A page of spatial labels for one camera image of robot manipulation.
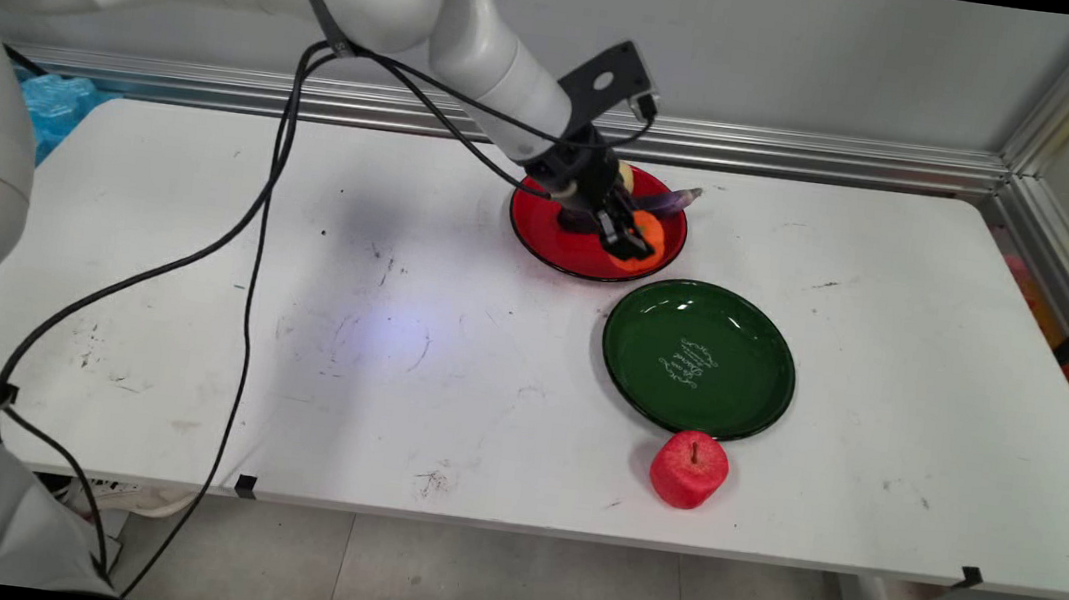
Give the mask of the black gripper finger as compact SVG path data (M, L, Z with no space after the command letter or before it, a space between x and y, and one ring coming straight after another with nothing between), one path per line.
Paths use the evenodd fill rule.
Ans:
M641 210L630 195L621 195L620 204L628 213L628 245L633 255L653 257L659 253L662 224L655 214Z
M639 258L642 231L636 218L632 210L605 207L597 211L598 237L606 253L621 261Z

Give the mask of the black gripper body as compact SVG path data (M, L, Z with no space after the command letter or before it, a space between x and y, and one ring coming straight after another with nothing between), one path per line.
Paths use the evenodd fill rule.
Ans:
M532 176L549 199L564 209L628 219L630 197L619 176L619 159L592 123L571 130L566 143L553 143L533 159Z

